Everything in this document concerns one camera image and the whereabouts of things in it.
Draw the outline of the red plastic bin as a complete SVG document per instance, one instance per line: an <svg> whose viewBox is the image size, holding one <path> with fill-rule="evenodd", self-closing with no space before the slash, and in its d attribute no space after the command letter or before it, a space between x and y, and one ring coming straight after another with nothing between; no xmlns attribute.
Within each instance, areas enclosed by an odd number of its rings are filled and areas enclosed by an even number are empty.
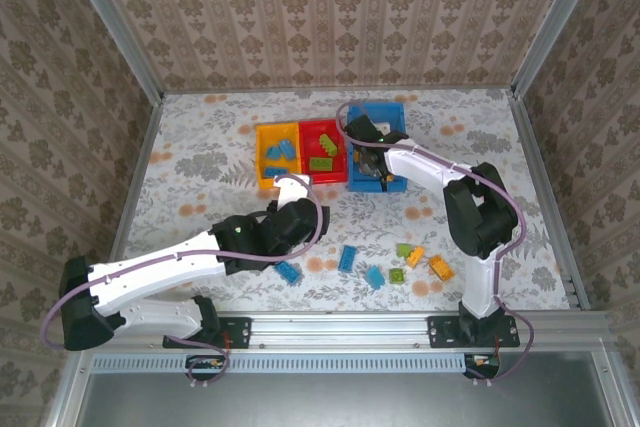
<svg viewBox="0 0 640 427"><path fill-rule="evenodd" d="M335 156L330 156L320 143L320 137L326 134L337 147ZM344 139L332 119L314 119L299 123L301 166L304 174L309 175L314 184L346 183L348 179L347 150ZM311 168L312 158L330 158L330 170Z"/></svg>

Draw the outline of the small right controller board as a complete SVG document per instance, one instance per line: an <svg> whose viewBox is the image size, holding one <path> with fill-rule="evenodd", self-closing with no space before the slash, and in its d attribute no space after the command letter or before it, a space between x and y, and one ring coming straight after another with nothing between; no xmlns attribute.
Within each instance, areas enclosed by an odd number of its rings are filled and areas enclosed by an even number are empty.
<svg viewBox="0 0 640 427"><path fill-rule="evenodd" d="M463 375L472 380L492 380L499 372L497 354L465 354Z"/></svg>

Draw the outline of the aluminium side frame rail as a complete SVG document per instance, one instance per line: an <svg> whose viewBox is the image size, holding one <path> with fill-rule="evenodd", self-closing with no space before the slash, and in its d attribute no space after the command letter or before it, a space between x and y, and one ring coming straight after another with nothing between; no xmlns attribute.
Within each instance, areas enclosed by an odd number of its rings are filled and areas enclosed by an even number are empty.
<svg viewBox="0 0 640 427"><path fill-rule="evenodd" d="M590 310L589 298L564 227L535 133L522 99L509 96L509 106L536 190L541 214L550 238L563 288L571 309Z"/></svg>
<svg viewBox="0 0 640 427"><path fill-rule="evenodd" d="M114 237L114 242L110 252L109 260L121 259L124 255L130 228L135 216L136 206L144 182L147 166L153 150L154 141L158 133L163 112L162 102L155 104L152 108L143 143L140 150L135 170L131 179L131 184L124 204L120 222Z"/></svg>

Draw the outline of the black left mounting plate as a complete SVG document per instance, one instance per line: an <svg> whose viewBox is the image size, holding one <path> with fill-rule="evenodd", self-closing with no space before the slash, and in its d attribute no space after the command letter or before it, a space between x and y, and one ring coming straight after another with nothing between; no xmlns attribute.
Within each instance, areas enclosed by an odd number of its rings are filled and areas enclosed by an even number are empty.
<svg viewBox="0 0 640 427"><path fill-rule="evenodd" d="M249 317L221 317L204 325L193 335L181 342L170 340L165 336L162 346L166 349L194 348L185 341L199 342L219 348L247 349L251 336L251 319Z"/></svg>

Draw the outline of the aluminium back frame rail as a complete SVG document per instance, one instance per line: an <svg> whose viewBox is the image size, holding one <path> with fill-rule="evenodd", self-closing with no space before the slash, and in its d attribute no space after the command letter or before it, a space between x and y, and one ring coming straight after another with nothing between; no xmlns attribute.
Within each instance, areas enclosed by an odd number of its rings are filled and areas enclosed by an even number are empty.
<svg viewBox="0 0 640 427"><path fill-rule="evenodd" d="M270 87L270 88L229 88L229 89L167 89L162 96L168 95L204 95L204 94L257 94L257 93L296 93L296 92L383 92L390 91L439 91L439 90L506 90L512 92L510 85L420 85L420 86L315 86L315 87Z"/></svg>

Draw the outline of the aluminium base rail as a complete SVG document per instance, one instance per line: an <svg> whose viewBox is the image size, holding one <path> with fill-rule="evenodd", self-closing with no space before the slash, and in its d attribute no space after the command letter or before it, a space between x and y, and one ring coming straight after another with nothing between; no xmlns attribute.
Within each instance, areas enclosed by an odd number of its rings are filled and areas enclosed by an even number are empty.
<svg viewBox="0 0 640 427"><path fill-rule="evenodd" d="M251 319L251 351L426 351L432 320L446 312L242 312ZM602 312L524 311L534 352L591 351L615 345Z"/></svg>

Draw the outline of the yellow plastic bin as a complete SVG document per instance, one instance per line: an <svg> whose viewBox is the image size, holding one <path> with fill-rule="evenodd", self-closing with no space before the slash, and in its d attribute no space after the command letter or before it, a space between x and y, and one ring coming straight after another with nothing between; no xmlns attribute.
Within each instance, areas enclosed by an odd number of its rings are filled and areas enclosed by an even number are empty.
<svg viewBox="0 0 640 427"><path fill-rule="evenodd" d="M295 156L291 159L287 159L284 155L281 155L279 159L268 158L269 148L279 147L281 140L288 140L292 144ZM288 173L302 172L297 122L268 123L256 126L255 172L260 189L266 190L274 187L274 178L266 175L269 168L286 169Z"/></svg>

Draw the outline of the aluminium frame post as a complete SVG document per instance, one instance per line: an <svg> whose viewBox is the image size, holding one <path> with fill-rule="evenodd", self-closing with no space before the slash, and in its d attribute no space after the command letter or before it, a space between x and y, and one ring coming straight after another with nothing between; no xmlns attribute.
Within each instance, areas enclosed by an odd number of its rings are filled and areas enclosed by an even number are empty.
<svg viewBox="0 0 640 427"><path fill-rule="evenodd" d="M138 41L116 0L89 0L111 34L139 86L153 107L162 102L164 88L148 62L142 43Z"/></svg>
<svg viewBox="0 0 640 427"><path fill-rule="evenodd" d="M579 0L553 0L511 83L516 99L524 97L558 40Z"/></svg>

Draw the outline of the grey metal panel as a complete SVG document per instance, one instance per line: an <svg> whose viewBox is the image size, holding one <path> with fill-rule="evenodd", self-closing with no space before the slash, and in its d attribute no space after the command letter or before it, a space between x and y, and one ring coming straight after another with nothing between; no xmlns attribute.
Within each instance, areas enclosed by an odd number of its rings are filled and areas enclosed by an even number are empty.
<svg viewBox="0 0 640 427"><path fill-rule="evenodd" d="M76 427L613 427L589 374L488 387L448 374L98 375Z"/></svg>

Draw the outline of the black mounting plate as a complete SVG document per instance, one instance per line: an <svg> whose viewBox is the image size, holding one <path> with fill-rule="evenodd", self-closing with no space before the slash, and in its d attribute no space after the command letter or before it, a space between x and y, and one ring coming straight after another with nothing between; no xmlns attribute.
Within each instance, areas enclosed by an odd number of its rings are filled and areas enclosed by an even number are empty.
<svg viewBox="0 0 640 427"><path fill-rule="evenodd" d="M204 325L193 335L181 342L170 340L165 336L162 346L166 349L194 348L185 341L199 342L219 348L247 349L251 336L251 319L249 317L221 317Z"/></svg>
<svg viewBox="0 0 640 427"><path fill-rule="evenodd" d="M519 347L521 345L515 319L500 316L497 319L461 318L458 315L431 316L427 319L430 347L490 348Z"/></svg>

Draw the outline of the small left controller board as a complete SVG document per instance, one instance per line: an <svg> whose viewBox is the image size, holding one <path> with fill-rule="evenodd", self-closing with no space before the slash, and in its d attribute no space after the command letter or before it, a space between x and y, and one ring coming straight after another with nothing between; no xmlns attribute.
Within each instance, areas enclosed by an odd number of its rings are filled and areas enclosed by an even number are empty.
<svg viewBox="0 0 640 427"><path fill-rule="evenodd" d="M185 368L191 382L211 383L226 371L227 359L223 355L188 356Z"/></svg>

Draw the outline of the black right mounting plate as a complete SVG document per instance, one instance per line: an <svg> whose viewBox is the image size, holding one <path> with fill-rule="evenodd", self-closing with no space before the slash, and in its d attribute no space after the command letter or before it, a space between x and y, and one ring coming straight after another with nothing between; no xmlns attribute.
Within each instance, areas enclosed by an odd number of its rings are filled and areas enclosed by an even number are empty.
<svg viewBox="0 0 640 427"><path fill-rule="evenodd" d="M497 319L461 318L458 315L431 316L427 319L430 347L490 348L519 347L521 345L515 319L500 316Z"/></svg>

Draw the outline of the blue plastic bin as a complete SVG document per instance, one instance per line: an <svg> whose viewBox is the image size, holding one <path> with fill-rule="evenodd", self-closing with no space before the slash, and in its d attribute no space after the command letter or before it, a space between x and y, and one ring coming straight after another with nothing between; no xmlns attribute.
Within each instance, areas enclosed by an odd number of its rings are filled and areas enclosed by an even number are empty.
<svg viewBox="0 0 640 427"><path fill-rule="evenodd" d="M364 111L356 104L350 104L347 112L347 122L360 115L366 114L374 123L388 122L391 130L406 132L404 105L398 102L365 102ZM354 158L354 147L348 147L348 190L350 192L382 193L380 182L375 177L366 177L360 172L359 164Z"/></svg>

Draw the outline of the small controller board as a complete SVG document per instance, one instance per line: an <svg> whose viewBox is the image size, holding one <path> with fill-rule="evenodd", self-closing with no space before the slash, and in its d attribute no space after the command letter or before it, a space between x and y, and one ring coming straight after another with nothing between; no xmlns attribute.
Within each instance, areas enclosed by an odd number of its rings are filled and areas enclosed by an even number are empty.
<svg viewBox="0 0 640 427"><path fill-rule="evenodd" d="M188 356L185 368L191 382L211 383L226 371L227 359L223 355Z"/></svg>
<svg viewBox="0 0 640 427"><path fill-rule="evenodd" d="M472 380L492 380L499 372L497 354L465 354L463 375Z"/></svg>

